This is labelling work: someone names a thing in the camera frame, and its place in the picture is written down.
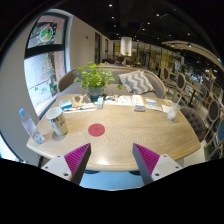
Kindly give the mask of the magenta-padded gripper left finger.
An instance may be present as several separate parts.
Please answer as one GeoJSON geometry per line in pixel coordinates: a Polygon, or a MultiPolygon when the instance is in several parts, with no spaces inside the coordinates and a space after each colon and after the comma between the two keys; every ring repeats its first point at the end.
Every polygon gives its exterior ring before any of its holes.
{"type": "Polygon", "coordinates": [[[91,144],[85,144],[66,155],[56,155],[42,169],[79,185],[91,155],[91,144]]]}

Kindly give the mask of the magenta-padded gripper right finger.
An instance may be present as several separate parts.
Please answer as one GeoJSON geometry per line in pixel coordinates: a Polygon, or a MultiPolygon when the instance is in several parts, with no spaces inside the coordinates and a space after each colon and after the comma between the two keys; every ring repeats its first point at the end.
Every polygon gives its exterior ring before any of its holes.
{"type": "Polygon", "coordinates": [[[169,155],[159,155],[136,143],[133,144],[132,153],[145,185],[182,169],[169,155]]]}

